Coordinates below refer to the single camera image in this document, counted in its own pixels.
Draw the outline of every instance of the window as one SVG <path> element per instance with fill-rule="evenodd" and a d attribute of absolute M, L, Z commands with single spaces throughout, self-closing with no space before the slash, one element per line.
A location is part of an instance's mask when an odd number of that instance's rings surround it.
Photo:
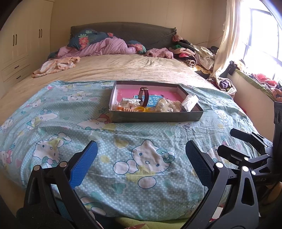
<path fill-rule="evenodd" d="M 260 0 L 243 0 L 240 53 L 251 73 L 282 80 L 282 29 Z"/>

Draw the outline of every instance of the floral pillow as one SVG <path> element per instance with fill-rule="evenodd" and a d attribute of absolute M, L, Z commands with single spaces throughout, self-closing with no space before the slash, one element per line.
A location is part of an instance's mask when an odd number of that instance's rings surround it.
<path fill-rule="evenodd" d="M 139 43 L 138 41 L 129 41 L 129 42 L 126 42 L 126 44 L 127 44 L 128 47 L 136 48 L 138 54 L 145 54 L 146 53 L 146 48 L 141 43 Z"/>
<path fill-rule="evenodd" d="M 100 42 L 106 38 L 113 38 L 112 33 L 97 32 L 93 29 L 85 29 L 76 34 L 69 42 L 68 47 L 82 50 L 91 44 Z"/>

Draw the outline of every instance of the headboard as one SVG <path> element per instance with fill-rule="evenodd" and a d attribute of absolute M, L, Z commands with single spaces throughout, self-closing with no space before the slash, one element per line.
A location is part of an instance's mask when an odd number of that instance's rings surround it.
<path fill-rule="evenodd" d="M 117 38 L 124 41 L 135 40 L 145 46 L 147 50 L 156 48 L 169 48 L 172 46 L 172 36 L 176 34 L 176 28 L 166 28 L 136 22 L 100 22 L 86 25 L 72 26 L 70 37 L 83 29 L 94 29 L 98 32 L 111 32 Z"/>

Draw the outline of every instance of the drawer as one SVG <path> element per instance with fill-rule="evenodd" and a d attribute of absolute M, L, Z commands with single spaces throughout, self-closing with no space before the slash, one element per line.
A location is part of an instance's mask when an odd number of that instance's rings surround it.
<path fill-rule="evenodd" d="M 27 76 L 31 75 L 30 65 L 26 66 L 24 69 L 20 70 L 16 74 L 12 75 L 9 79 L 4 82 L 6 88 L 15 85 Z"/>
<path fill-rule="evenodd" d="M 12 63 L 11 65 L 7 66 L 6 68 L 4 68 L 1 71 L 3 81 L 6 81 L 12 75 L 14 75 L 15 73 L 22 70 L 23 68 L 25 68 L 28 65 L 29 65 L 28 57 L 24 57 L 24 58 L 14 62 L 14 63 Z"/>

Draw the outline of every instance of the hello kitty blanket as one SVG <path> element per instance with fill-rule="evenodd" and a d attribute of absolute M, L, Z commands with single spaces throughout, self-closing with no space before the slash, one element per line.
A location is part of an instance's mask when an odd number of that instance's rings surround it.
<path fill-rule="evenodd" d="M 188 140 L 227 167 L 216 152 L 221 144 L 258 156 L 229 135 L 232 128 L 256 132 L 230 96 L 181 85 L 200 99 L 200 121 L 115 124 L 108 114 L 113 83 L 56 81 L 13 113 L 0 129 L 0 165 L 10 178 L 26 188 L 35 165 L 55 167 L 94 140 L 98 155 L 76 187 L 85 207 L 110 217 L 163 221 L 188 218 L 207 191 L 185 154 Z"/>

